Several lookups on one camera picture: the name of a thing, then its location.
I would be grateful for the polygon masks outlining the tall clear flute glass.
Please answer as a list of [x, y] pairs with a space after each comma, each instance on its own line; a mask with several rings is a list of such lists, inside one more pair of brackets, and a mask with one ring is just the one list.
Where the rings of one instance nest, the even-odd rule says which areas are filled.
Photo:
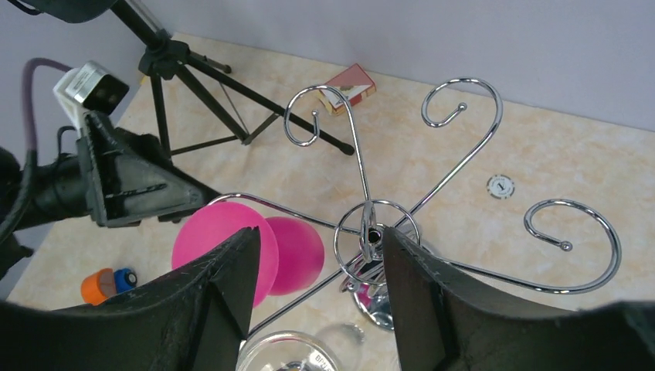
[[355, 324], [327, 325], [314, 334], [278, 331], [248, 342], [237, 370], [357, 370], [365, 333]]

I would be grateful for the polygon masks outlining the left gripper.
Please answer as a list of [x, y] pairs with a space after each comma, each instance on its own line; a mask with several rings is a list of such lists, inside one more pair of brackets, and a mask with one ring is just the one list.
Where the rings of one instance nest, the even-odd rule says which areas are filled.
[[175, 167], [157, 137], [116, 128], [105, 113], [85, 113], [78, 134], [87, 210], [99, 226], [137, 226], [152, 217], [179, 220], [219, 196]]

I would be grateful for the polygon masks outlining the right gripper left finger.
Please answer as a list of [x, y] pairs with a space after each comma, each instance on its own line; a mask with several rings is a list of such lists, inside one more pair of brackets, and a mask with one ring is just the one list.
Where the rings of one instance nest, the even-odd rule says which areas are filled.
[[3, 370], [234, 370], [253, 311], [260, 230], [100, 305], [1, 304]]

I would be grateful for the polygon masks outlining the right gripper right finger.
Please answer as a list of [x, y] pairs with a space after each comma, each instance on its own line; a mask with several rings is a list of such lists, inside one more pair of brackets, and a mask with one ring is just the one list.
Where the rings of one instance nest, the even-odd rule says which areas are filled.
[[477, 280], [387, 227], [384, 269], [403, 370], [652, 370], [654, 304], [569, 311]]

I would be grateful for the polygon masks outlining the magenta plastic goblet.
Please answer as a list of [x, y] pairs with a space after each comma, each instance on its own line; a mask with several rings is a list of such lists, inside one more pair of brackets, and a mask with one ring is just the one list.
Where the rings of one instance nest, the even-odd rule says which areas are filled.
[[244, 227], [258, 227], [261, 236], [254, 307], [268, 296], [291, 294], [317, 280], [325, 248], [315, 228], [291, 217], [264, 217], [235, 202], [217, 202], [192, 214], [175, 239], [171, 268], [201, 257]]

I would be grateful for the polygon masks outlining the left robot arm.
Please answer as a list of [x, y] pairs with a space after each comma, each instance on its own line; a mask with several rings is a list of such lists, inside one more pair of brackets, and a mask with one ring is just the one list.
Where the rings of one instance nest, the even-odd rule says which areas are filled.
[[15, 232], [88, 216], [100, 227], [177, 223], [219, 192], [176, 168], [158, 138], [116, 128], [98, 111], [85, 114], [77, 153], [40, 166], [27, 152], [20, 167], [1, 151], [1, 275], [34, 250]]

